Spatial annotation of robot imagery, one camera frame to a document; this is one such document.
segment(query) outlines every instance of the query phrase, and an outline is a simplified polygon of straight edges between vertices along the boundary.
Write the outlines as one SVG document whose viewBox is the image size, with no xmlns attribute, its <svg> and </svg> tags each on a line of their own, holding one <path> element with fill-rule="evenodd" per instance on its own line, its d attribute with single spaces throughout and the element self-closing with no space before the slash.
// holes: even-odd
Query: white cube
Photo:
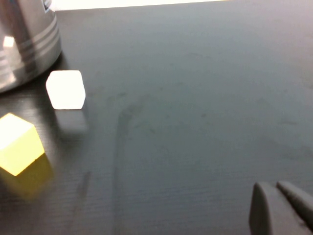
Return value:
<svg viewBox="0 0 313 235">
<path fill-rule="evenodd" d="M 83 77 L 79 71 L 53 71 L 45 86 L 54 109 L 83 108 L 86 92 Z"/>
</svg>

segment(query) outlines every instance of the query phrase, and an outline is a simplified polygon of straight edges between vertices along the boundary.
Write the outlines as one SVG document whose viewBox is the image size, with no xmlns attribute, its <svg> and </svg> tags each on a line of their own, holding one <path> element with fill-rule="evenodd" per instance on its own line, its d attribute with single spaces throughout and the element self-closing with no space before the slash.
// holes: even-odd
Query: table surface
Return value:
<svg viewBox="0 0 313 235">
<path fill-rule="evenodd" d="M 247 235 L 253 184 L 313 193 L 313 2 L 222 1 L 58 12 L 81 111 L 49 72 L 0 95 L 35 124 L 54 178 L 1 184 L 1 234 Z"/>
</svg>

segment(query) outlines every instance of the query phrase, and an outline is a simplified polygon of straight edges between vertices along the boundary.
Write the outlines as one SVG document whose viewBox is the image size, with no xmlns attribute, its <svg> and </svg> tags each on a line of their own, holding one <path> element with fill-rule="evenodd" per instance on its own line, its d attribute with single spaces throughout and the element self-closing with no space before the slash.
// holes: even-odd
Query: dark table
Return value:
<svg viewBox="0 0 313 235">
<path fill-rule="evenodd" d="M 49 74 L 0 95 L 35 124 L 54 179 L 0 193 L 1 234 L 247 235 L 252 186 L 313 193 L 313 2 L 224 1 L 58 12 L 81 111 Z"/>
</svg>

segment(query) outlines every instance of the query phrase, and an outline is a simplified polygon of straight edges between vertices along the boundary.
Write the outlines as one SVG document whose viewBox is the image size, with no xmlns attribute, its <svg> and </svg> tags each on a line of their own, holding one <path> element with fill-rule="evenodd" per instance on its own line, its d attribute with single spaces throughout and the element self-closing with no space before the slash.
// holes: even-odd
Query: block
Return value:
<svg viewBox="0 0 313 235">
<path fill-rule="evenodd" d="M 45 153 L 33 124 L 13 115 L 0 118 L 0 168 L 13 176 L 21 174 Z"/>
<path fill-rule="evenodd" d="M 51 72 L 46 89 L 54 109 L 82 109 L 86 92 L 82 74 L 77 70 Z"/>
</svg>

